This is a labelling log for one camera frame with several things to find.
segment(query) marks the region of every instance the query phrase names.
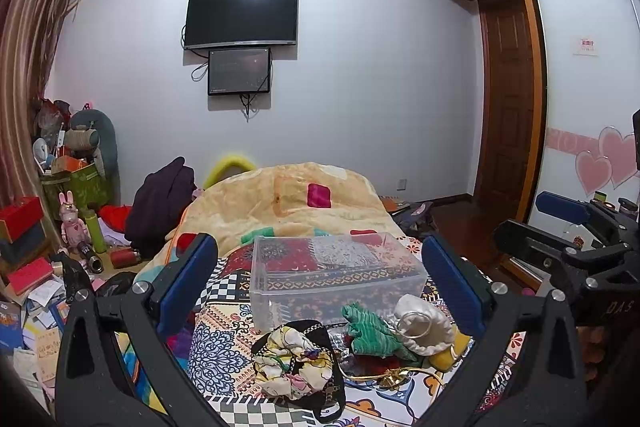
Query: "white drawstring pouch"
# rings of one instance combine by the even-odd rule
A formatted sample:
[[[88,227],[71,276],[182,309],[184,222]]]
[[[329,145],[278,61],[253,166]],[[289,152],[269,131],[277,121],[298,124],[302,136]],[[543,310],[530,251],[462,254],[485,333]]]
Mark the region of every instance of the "white drawstring pouch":
[[[403,295],[394,316],[398,340],[423,357],[449,349],[456,339],[456,330],[447,315],[415,295]]]

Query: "bed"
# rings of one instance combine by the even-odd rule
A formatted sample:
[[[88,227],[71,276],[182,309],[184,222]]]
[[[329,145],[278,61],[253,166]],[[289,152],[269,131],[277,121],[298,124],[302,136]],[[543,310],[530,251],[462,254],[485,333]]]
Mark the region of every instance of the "bed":
[[[309,411],[262,397],[254,382],[250,348],[260,337],[248,296],[254,237],[338,235],[365,230],[391,233],[407,250],[420,255],[420,243],[402,234],[371,183],[356,172],[315,163],[258,169],[208,188],[187,208],[162,251],[140,272],[137,280],[151,282],[167,263],[177,259],[177,238],[183,233],[206,232],[216,239],[219,261],[196,302],[193,332],[187,328],[168,344],[196,388],[229,425],[319,425]],[[422,298],[450,317],[431,280]],[[521,333],[511,339],[481,410],[499,399],[522,341]],[[126,360],[141,397],[162,410],[130,347]],[[446,385],[456,368],[436,377],[415,373],[391,390],[381,389],[375,381],[346,380],[347,406],[331,425],[411,426],[438,397],[443,389],[441,382]]]

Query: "striped curtain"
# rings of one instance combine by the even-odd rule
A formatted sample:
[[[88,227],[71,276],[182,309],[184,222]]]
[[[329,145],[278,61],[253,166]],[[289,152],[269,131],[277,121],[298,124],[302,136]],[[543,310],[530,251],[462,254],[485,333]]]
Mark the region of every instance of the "striped curtain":
[[[31,137],[68,4],[0,0],[0,207],[22,196],[40,197],[54,246],[59,230],[44,203]]]

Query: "heart decal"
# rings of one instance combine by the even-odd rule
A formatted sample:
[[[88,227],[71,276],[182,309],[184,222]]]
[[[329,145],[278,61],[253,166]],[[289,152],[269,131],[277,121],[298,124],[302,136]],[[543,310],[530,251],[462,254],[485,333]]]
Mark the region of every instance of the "heart decal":
[[[600,155],[606,156],[611,163],[611,181],[618,188],[634,176],[636,168],[636,140],[634,135],[625,136],[613,127],[605,127],[598,138]]]
[[[575,157],[575,173],[587,196],[609,183],[612,172],[608,158],[594,159],[588,151],[582,151]]]

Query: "transparent plastic box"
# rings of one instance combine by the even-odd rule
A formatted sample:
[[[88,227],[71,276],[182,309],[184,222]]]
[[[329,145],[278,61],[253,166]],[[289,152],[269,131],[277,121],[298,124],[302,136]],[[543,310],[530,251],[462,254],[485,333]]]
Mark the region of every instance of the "transparent plastic box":
[[[420,296],[427,271],[389,233],[255,239],[249,295],[257,329],[289,321],[344,323],[341,309],[359,302],[393,313],[407,293]]]

